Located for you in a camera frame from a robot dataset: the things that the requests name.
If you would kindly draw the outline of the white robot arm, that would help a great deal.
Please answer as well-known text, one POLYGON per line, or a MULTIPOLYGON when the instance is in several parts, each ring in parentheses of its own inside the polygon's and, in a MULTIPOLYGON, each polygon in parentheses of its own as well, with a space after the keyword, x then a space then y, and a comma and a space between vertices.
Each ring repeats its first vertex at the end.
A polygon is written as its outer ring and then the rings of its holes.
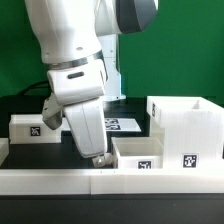
POLYGON ((99 38, 145 30, 158 0, 25 0, 42 62, 49 66, 51 95, 43 122, 52 130, 66 120, 76 147, 96 167, 106 164, 102 97, 107 71, 99 38))

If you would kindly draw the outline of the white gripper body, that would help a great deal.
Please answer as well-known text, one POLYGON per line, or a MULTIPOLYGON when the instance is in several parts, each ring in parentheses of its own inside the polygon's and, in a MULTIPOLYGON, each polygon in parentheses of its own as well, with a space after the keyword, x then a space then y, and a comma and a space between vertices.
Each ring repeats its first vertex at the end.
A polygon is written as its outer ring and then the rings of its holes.
POLYGON ((101 59, 79 67, 50 70, 48 79, 84 158, 107 151, 102 97, 106 71, 101 59))

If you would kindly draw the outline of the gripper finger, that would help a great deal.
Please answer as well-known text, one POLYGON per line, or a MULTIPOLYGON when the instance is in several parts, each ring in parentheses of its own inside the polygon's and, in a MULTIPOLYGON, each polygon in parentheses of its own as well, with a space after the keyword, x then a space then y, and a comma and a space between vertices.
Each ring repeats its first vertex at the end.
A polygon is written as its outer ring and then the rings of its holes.
POLYGON ((111 153, 105 153, 102 156, 97 156, 92 159, 93 165, 95 167, 103 167, 110 165, 112 163, 113 156, 111 153))

